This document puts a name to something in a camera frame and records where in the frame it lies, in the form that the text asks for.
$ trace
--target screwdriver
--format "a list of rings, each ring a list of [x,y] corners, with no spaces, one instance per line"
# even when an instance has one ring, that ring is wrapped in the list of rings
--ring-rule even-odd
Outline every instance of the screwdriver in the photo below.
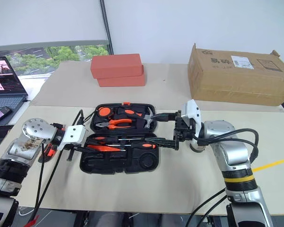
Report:
[[[113,148],[109,146],[101,146],[101,145],[87,145],[88,148],[93,148],[95,150],[101,151],[101,152],[109,152],[109,151],[126,151],[124,149],[119,148]]]
[[[150,144],[150,143],[146,143],[146,142],[125,144],[125,145],[111,144],[111,145],[108,145],[108,146],[111,146],[111,147],[127,146],[127,147],[131,147],[131,148],[139,148],[139,149],[155,149],[156,148],[155,144]]]
[[[118,143],[119,141],[122,140],[143,140],[144,138],[119,139],[117,136],[112,136],[112,137],[98,136],[91,139],[95,139],[100,144],[106,144],[106,143]]]

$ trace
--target yellow stripe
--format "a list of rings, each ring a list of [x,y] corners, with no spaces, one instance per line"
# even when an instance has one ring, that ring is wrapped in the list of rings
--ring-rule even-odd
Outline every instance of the yellow stripe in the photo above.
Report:
[[[238,183],[238,182],[245,182],[245,181],[251,181],[254,179],[254,176],[245,176],[245,177],[240,177],[240,178],[224,178],[225,182],[229,183]]]
[[[270,163],[270,164],[267,164],[265,166],[261,166],[261,167],[258,167],[258,168],[254,168],[252,169],[253,172],[256,172],[256,171],[260,171],[262,169],[267,169],[267,168],[270,168],[270,167],[273,167],[273,166],[276,166],[278,164],[282,164],[284,163],[284,159],[280,160],[280,161],[276,161],[276,162],[273,162],[273,163]]]

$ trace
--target brown cardboard box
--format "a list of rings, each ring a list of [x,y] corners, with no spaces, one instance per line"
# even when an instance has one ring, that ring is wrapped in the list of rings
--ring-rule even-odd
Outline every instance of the brown cardboard box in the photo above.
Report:
[[[284,63],[279,54],[196,49],[188,78],[196,100],[280,105],[284,102]]]

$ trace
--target laptop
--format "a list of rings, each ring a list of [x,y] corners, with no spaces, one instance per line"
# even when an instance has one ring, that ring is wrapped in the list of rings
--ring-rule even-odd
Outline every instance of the laptop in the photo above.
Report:
[[[6,125],[23,105],[27,98],[27,92],[18,79],[6,57],[0,57],[0,109],[9,107],[12,113],[0,121],[0,125]]]

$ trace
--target white table surface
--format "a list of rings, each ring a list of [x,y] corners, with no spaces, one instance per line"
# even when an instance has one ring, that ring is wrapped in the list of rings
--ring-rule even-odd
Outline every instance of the white table surface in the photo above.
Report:
[[[0,157],[21,132],[24,121],[32,117],[49,123],[70,125],[79,107],[29,106],[0,145]],[[82,108],[85,116],[91,108]],[[202,119],[231,122],[237,129],[253,128],[259,132],[259,156],[252,167],[284,159],[284,113],[202,111]],[[174,123],[160,122],[155,130],[159,137],[172,138]],[[239,138],[253,141],[252,133]],[[189,213],[204,200],[224,187],[222,174],[210,147],[203,153],[192,152],[189,142],[181,143],[179,151],[160,149],[160,163],[150,173],[127,175],[87,174],[80,170],[80,153],[67,162],[64,151],[41,207],[64,210],[105,210],[156,213]],[[58,155],[44,167],[43,187]],[[16,199],[20,206],[34,206],[41,164],[35,162],[23,181]],[[272,215],[284,214],[284,164],[254,173]],[[204,206],[204,213],[213,203]],[[213,215],[225,215],[227,202],[219,205]]]
[[[144,63],[144,87],[99,87],[90,62],[64,61],[42,86],[31,105],[96,107],[103,103],[150,103],[179,109],[191,99],[187,64]],[[196,101],[201,110],[284,112],[282,106]]]

